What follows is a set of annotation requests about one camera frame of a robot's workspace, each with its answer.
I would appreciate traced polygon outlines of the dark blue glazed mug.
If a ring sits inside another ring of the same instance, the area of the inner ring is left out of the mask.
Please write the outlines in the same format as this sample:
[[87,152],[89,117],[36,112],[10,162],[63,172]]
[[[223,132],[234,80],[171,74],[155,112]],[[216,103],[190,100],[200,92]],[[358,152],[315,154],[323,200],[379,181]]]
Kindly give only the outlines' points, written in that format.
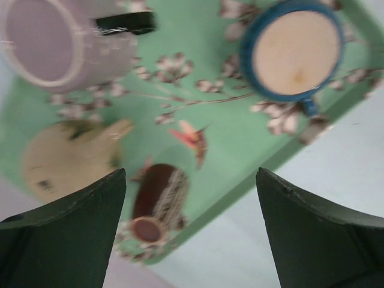
[[336,74],[345,37],[335,13],[320,1],[282,1],[263,12],[245,31],[239,67],[247,83],[276,102],[299,102],[309,117],[314,102]]

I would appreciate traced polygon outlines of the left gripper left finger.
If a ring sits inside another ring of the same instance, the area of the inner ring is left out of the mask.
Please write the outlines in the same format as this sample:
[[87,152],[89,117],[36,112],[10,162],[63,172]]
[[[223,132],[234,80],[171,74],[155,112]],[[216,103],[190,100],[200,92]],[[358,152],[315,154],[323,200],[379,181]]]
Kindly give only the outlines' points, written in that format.
[[118,169],[1,221],[1,287],[102,287],[125,193]]

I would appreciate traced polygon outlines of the lilac mug black handle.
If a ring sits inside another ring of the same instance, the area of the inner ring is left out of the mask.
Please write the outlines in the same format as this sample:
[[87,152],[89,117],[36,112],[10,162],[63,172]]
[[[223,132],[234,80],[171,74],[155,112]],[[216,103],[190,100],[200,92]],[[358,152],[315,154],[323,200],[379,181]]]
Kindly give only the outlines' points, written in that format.
[[53,93],[125,76],[137,36],[156,30],[144,1],[2,1],[1,44],[15,72]]

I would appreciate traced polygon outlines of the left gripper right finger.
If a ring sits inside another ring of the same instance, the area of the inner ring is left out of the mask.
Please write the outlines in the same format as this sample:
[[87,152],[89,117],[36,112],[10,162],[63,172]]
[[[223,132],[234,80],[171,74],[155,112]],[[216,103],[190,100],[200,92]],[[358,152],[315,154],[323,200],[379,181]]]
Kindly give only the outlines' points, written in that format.
[[281,287],[383,287],[383,218],[260,168],[256,187]]

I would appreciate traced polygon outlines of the dark brown gold mug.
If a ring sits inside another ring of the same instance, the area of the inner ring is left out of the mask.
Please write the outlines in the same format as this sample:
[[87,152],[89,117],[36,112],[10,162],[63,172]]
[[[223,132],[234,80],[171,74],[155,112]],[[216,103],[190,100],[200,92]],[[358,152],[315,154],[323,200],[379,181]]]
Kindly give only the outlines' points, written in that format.
[[140,242],[160,245],[186,226],[183,208],[190,182],[169,164],[154,164],[145,173],[133,206],[129,230]]

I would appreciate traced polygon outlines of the tan round ceramic mug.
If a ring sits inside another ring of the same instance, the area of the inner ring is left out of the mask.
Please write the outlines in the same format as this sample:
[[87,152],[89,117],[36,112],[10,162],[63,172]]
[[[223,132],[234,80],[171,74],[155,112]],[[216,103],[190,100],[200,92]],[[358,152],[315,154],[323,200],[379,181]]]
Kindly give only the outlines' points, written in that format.
[[41,130],[22,158],[28,188],[49,203],[81,190],[121,167],[121,139],[133,129],[129,119],[110,126],[66,120]]

